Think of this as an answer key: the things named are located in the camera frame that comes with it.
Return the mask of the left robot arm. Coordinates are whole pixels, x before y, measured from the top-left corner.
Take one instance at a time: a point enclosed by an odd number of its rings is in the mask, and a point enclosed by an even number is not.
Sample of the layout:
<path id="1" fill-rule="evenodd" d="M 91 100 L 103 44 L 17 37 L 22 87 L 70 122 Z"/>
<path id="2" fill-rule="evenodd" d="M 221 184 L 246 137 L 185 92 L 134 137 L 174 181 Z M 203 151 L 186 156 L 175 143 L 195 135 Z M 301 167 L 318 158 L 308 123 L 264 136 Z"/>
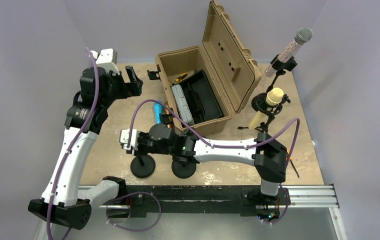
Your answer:
<path id="1" fill-rule="evenodd" d="M 89 152 L 108 117 L 107 110 L 115 100 L 140 96 L 143 82 L 132 66 L 125 67 L 129 82 L 121 73 L 98 67 L 82 72 L 80 91 L 66 114 L 62 149 L 53 175 L 40 198 L 32 199 L 28 211 L 52 224 L 83 229 L 93 209 L 108 201 L 119 205 L 127 198 L 124 179 L 106 176 L 96 186 L 79 192 L 79 183 Z"/>

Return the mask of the blue microphone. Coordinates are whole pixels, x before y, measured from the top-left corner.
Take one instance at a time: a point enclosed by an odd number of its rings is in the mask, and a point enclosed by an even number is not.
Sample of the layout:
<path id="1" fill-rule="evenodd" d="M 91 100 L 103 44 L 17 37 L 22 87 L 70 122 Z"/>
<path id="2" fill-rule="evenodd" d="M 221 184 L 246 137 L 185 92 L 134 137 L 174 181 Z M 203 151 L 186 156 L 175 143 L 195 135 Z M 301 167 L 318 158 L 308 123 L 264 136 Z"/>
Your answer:
<path id="1" fill-rule="evenodd" d="M 162 113 L 163 113 L 163 106 L 157 102 L 153 103 L 153 111 L 154 111 L 154 118 L 155 118 L 155 124 L 162 123 Z"/>

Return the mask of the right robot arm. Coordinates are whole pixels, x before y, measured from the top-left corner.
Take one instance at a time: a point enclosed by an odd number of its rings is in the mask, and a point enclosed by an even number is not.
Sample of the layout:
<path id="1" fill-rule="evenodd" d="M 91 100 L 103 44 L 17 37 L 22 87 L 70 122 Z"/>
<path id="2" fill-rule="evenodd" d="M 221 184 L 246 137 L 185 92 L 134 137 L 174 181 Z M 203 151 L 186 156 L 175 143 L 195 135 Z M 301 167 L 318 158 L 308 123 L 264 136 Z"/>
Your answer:
<path id="1" fill-rule="evenodd" d="M 244 140 L 212 140 L 195 132 L 177 134 L 162 123 L 149 132 L 130 129 L 124 143 L 139 164 L 148 154 L 172 157 L 172 171 L 181 179 L 191 177 L 196 165 L 207 162 L 229 162 L 253 166 L 261 178 L 259 199 L 269 204 L 278 197 L 280 184 L 286 180 L 287 148 L 275 137 L 260 132 Z"/>

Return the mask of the black round-base mic stand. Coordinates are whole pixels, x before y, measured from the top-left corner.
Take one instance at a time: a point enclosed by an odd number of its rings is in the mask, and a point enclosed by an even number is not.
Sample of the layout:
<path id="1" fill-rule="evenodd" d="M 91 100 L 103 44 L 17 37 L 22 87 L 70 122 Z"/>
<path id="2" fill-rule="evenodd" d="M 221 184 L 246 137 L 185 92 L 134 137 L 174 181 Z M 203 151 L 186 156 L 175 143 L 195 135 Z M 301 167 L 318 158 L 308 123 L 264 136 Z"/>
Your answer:
<path id="1" fill-rule="evenodd" d="M 131 161 L 130 169 L 137 178 L 147 178 L 151 176 L 156 168 L 156 162 L 153 157 L 139 152 L 134 153 L 134 158 Z"/>

